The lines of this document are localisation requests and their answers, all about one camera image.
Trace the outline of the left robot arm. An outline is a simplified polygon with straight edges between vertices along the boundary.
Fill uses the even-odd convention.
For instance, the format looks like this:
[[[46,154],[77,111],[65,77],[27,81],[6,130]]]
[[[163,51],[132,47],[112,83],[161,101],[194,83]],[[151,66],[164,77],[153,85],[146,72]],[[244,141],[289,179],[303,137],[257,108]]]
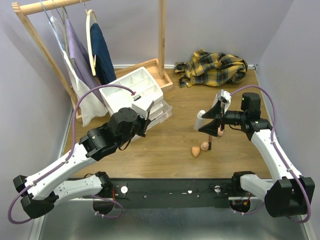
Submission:
[[[113,184],[105,172],[98,171],[88,178],[69,180],[77,171],[94,164],[117,150],[125,150],[134,136],[145,137],[151,120],[150,109],[137,106],[123,107],[109,122],[93,128],[71,150],[31,176],[19,175],[13,179],[20,200],[29,219],[49,213],[64,201],[92,196],[112,201]]]

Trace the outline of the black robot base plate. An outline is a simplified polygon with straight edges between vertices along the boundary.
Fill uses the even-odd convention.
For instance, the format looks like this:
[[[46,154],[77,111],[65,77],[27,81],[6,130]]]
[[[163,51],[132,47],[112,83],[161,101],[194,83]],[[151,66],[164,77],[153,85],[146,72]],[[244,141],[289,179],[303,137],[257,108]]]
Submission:
[[[125,209],[229,208],[250,206],[253,195],[236,192],[230,178],[111,178]]]

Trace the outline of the red lip gloss pair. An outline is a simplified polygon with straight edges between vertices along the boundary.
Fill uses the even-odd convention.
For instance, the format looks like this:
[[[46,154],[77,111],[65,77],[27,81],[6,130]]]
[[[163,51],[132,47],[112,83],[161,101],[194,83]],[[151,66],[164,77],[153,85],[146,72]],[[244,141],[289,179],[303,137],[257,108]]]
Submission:
[[[212,149],[212,136],[208,135],[208,150]]]

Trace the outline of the white drawer organizer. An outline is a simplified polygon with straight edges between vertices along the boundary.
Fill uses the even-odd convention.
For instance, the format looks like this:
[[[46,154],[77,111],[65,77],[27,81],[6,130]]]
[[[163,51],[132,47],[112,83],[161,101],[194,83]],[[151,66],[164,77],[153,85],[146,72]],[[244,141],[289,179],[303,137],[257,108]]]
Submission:
[[[130,108],[137,97],[140,97],[140,102],[149,99],[154,102],[150,109],[149,119],[151,122],[146,128],[147,130],[161,124],[172,115],[172,106],[164,100],[163,91],[145,67],[140,67],[112,81],[110,85],[123,86],[135,92],[135,95],[132,96],[130,91],[123,88],[101,88],[99,91],[110,116],[121,108]]]

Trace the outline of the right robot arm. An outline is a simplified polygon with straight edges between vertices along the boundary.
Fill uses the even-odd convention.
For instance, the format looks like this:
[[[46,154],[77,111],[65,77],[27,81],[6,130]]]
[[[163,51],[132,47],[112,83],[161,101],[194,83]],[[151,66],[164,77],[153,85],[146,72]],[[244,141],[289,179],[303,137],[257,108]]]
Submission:
[[[231,178],[230,191],[241,196],[249,192],[263,201],[271,217],[308,216],[311,213],[315,183],[304,177],[290,162],[272,125],[261,118],[261,98],[257,93],[242,94],[239,111],[229,110],[232,96],[220,90],[208,111],[197,113],[194,129],[217,137],[226,125],[239,126],[248,140],[262,156],[272,178],[267,182],[252,171],[235,172]]]

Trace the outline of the short white bottle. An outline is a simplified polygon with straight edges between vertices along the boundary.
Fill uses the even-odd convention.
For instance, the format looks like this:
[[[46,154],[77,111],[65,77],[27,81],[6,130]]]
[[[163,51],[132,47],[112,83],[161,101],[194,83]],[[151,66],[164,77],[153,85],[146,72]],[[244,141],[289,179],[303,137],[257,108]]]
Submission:
[[[194,129],[198,131],[204,124],[205,124],[205,119],[203,118],[203,115],[206,113],[205,110],[200,110],[195,119],[194,123]]]

